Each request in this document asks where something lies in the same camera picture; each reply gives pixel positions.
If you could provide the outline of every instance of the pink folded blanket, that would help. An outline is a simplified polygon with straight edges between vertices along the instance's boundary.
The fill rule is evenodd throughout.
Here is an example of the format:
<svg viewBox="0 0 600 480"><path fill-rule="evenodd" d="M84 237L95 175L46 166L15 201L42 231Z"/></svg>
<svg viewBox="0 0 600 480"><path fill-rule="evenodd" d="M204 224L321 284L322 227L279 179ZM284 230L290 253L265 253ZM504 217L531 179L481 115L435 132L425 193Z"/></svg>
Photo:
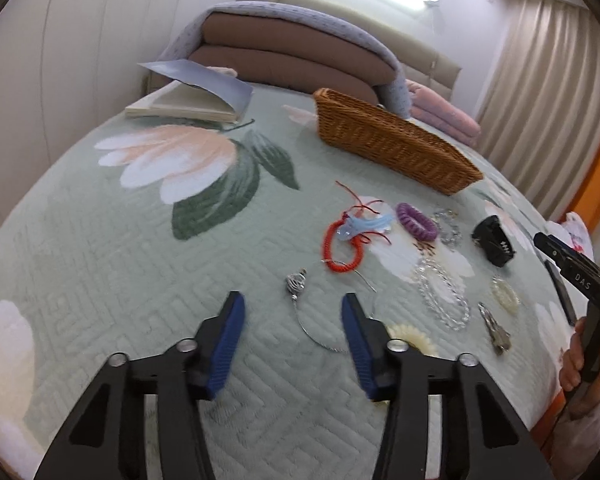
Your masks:
<svg viewBox="0 0 600 480"><path fill-rule="evenodd" d="M409 92L411 92L411 105L442 119L467 137L480 136L480 124L435 93L431 88L408 79L407 86Z"/></svg>
<svg viewBox="0 0 600 480"><path fill-rule="evenodd" d="M411 107L411 117L422 121L423 123L427 123L430 126L433 126L434 128L439 129L444 134L453 137L455 140L459 140L460 142L466 144L467 146L470 146L471 148L474 148L478 141L478 137L470 137L468 135L465 135L456 127L447 123L444 119L440 119L431 112L427 112L426 110L423 110L422 108L419 108L417 106Z"/></svg>

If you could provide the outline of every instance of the book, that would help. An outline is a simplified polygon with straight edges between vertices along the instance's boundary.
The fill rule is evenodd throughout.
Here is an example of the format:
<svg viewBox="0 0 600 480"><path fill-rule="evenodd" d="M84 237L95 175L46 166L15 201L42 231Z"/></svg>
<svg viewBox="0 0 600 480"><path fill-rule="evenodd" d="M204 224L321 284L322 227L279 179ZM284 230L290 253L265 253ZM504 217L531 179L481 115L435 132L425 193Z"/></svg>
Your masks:
<svg viewBox="0 0 600 480"><path fill-rule="evenodd" d="M187 59L140 65L175 80L126 107L128 117L232 123L242 118L251 101L251 85Z"/></svg>

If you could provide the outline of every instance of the headboard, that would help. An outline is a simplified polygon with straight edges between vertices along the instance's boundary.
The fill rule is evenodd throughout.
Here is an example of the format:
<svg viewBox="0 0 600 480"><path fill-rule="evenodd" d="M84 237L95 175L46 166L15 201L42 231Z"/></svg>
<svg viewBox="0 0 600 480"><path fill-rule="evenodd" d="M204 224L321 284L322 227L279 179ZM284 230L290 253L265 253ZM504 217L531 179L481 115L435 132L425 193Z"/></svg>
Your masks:
<svg viewBox="0 0 600 480"><path fill-rule="evenodd" d="M378 22L356 10L334 4L327 0L256 0L279 2L281 4L306 7L330 14L346 22L353 23L384 43L403 64L405 76L435 90L449 100L458 78L460 67L443 56L396 28Z"/></svg>

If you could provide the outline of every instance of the pink sleeve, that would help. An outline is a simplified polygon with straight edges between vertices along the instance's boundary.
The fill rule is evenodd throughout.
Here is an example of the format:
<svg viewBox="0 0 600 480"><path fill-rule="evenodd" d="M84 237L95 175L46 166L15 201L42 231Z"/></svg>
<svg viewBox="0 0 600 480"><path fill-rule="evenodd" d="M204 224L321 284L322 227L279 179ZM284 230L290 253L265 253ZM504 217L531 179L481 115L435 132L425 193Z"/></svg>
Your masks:
<svg viewBox="0 0 600 480"><path fill-rule="evenodd" d="M409 91L412 92L411 103L414 106L434 114L468 137L477 137L480 135L480 124L475 122L474 119L462 110L453 106L431 88L408 79L407 86Z"/></svg>
<svg viewBox="0 0 600 480"><path fill-rule="evenodd" d="M453 137L455 140L459 140L463 144L467 146L471 146L472 148L475 146L475 143L478 140L478 137L469 137L462 133L457 128L453 127L451 124L447 123L445 120L440 119L436 115L431 112L427 112L422 108L417 106L411 107L411 117L422 121L423 123L427 123L434 128L439 129L444 134L447 134L449 137Z"/></svg>
<svg viewBox="0 0 600 480"><path fill-rule="evenodd" d="M555 427L552 451L556 480L573 480L584 473L600 451L600 403L578 420L565 413Z"/></svg>

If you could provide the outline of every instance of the person's arm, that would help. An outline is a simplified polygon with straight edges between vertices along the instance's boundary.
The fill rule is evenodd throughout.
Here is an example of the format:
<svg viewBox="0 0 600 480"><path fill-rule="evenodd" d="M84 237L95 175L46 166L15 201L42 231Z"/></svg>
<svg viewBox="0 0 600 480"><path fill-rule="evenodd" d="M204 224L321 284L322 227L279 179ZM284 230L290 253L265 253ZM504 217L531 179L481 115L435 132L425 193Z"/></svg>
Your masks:
<svg viewBox="0 0 600 480"><path fill-rule="evenodd" d="M581 381L584 366L582 331L584 318L576 324L571 346L562 356L560 386L566 392L575 389ZM600 450L600 374L587 393L570 404L558 421L554 431L551 460L552 471L557 480L572 480L581 475Z"/></svg>

